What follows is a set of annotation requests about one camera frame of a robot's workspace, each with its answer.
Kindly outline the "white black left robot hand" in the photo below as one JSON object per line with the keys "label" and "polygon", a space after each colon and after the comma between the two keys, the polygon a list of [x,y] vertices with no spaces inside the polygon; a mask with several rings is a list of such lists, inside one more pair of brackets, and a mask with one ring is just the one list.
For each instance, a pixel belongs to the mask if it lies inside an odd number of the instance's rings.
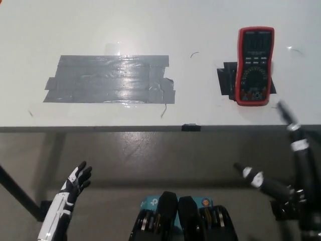
{"label": "white black left robot hand", "polygon": [[92,167],[80,163],[55,195],[38,234],[38,240],[67,240],[77,198],[90,185]]}

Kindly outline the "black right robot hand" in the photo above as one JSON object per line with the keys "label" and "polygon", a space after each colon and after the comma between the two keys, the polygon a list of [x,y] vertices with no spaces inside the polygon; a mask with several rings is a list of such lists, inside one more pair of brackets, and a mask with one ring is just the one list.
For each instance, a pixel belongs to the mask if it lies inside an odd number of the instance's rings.
{"label": "black right robot hand", "polygon": [[279,101],[277,109],[289,134],[294,184],[286,186],[241,163],[235,163],[234,168],[252,187],[272,198],[271,208],[277,221],[298,220],[301,230],[320,231],[320,174],[312,149],[305,130],[286,104]]}

